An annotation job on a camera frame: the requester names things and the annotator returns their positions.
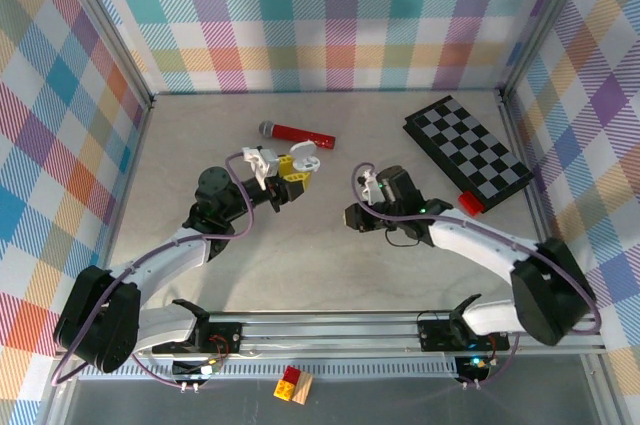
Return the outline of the oval white charging case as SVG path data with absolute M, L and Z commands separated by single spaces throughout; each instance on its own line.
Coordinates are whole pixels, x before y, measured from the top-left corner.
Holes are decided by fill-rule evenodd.
M 298 172 L 316 172 L 321 165 L 315 156 L 316 150 L 317 145 L 311 140 L 293 145 L 289 151 L 293 168 Z

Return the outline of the red toy microphone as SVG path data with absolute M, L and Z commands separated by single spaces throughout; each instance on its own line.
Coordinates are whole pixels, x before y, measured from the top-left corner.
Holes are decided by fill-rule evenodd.
M 258 131 L 265 138 L 274 138 L 296 143 L 311 141 L 317 147 L 329 150 L 335 147 L 334 136 L 275 124 L 269 120 L 261 122 L 258 126 Z

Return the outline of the red rectangular block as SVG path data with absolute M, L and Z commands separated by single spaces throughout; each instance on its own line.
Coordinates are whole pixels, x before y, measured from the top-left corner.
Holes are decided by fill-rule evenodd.
M 484 204 L 471 192 L 463 192 L 459 198 L 460 205 L 470 216 L 476 216 L 485 211 Z

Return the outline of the black grey chessboard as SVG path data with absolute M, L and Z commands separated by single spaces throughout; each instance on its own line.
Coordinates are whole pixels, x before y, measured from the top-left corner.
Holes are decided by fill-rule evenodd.
M 533 173 L 452 96 L 405 118 L 405 132 L 485 212 L 524 189 Z

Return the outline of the slotted vent strip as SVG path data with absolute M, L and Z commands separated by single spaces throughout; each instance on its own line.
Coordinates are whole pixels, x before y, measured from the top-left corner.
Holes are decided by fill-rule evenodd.
M 222 368 L 206 366 L 205 373 L 192 373 L 186 379 L 277 379 L 285 369 L 294 367 L 322 379 L 370 379 L 374 377 L 436 377 L 458 376 L 456 361 L 442 357 L 386 359 L 304 359 L 253 360 L 232 359 Z

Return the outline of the left controller board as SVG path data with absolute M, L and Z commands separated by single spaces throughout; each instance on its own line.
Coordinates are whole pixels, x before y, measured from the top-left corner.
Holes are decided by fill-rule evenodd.
M 224 365 L 224 360 L 208 358 L 199 362 L 174 361 L 171 365 L 171 374 L 176 381 L 207 381 L 219 373 Z

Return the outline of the controller board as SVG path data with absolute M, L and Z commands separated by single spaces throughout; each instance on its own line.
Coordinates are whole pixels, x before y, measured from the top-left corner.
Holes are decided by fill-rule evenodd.
M 458 374 L 456 380 L 461 383 L 483 381 L 491 370 L 488 356 L 457 356 L 455 365 Z
M 199 362 L 174 361 L 171 365 L 171 374 L 176 381 L 207 381 L 219 373 L 224 365 L 224 360 L 208 358 Z

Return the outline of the red yellow toy brick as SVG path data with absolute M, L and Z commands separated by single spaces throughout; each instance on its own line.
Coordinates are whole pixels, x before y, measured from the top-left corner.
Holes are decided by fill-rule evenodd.
M 287 366 L 275 386 L 273 396 L 284 401 L 291 401 L 301 375 L 302 371 L 300 369 Z

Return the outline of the wooden block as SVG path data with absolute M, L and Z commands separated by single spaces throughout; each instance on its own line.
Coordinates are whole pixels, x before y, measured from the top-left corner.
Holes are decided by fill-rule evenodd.
M 298 381 L 295 385 L 291 401 L 300 405 L 304 405 L 310 393 L 313 382 L 313 376 L 307 372 L 301 371 Z

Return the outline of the right controller board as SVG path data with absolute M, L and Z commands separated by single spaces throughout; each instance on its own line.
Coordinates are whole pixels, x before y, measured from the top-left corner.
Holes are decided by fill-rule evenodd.
M 491 370 L 488 356 L 457 356 L 455 365 L 458 374 L 456 380 L 461 383 L 483 381 Z

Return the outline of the aluminium front rail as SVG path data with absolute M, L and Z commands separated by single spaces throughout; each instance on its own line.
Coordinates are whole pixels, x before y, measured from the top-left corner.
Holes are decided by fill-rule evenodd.
M 127 315 L 113 325 L 107 324 L 103 317 L 98 317 L 75 354 L 106 373 L 119 368 L 130 355 L 139 352 L 155 356 L 187 355 L 191 358 L 209 355 L 152 353 L 155 345 L 186 339 L 195 325 L 202 321 L 242 324 L 240 350 L 237 354 L 231 354 L 233 356 L 369 354 L 379 357 L 395 352 L 468 352 L 423 352 L 417 329 L 420 320 L 449 321 L 449 317 L 444 311 L 210 314 L 191 303 L 176 301 L 165 308 L 144 310 L 138 316 Z M 492 333 L 506 335 L 511 345 L 511 334 Z M 494 352 L 505 353 L 509 350 L 468 353 L 489 356 Z

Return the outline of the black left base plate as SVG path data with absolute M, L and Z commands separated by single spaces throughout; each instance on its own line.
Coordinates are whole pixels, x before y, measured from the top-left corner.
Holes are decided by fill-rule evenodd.
M 237 354 L 242 339 L 240 322 L 202 321 L 182 341 L 152 347 L 153 354 Z

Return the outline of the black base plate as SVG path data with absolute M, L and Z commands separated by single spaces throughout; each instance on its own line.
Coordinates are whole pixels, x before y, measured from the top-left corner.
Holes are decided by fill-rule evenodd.
M 492 333 L 478 336 L 462 325 L 445 320 L 420 320 L 417 329 L 423 352 L 493 352 L 507 351 L 511 347 L 506 335 Z
M 240 322 L 202 321 L 182 341 L 152 347 L 153 354 L 237 354 L 242 339 Z

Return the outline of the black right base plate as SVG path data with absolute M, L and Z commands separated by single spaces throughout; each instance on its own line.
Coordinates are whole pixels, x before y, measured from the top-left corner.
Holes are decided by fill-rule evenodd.
M 506 335 L 492 333 L 478 336 L 462 325 L 445 320 L 420 320 L 417 329 L 423 352 L 493 352 L 507 351 L 511 347 Z

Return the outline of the aluminium frame post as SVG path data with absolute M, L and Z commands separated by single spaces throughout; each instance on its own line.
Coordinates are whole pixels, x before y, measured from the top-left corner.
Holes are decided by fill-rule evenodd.
M 524 0 L 507 42 L 501 67 L 495 71 L 495 91 L 504 101 L 515 94 L 567 0 Z
M 111 19 L 102 0 L 79 0 L 81 6 L 98 35 L 104 40 L 107 49 L 112 54 L 115 63 L 127 83 L 131 86 L 136 97 L 143 103 L 144 108 L 149 110 L 153 107 L 154 97 L 151 89 L 145 82 L 143 75 L 139 71 L 129 49 L 120 36 L 116 25 Z

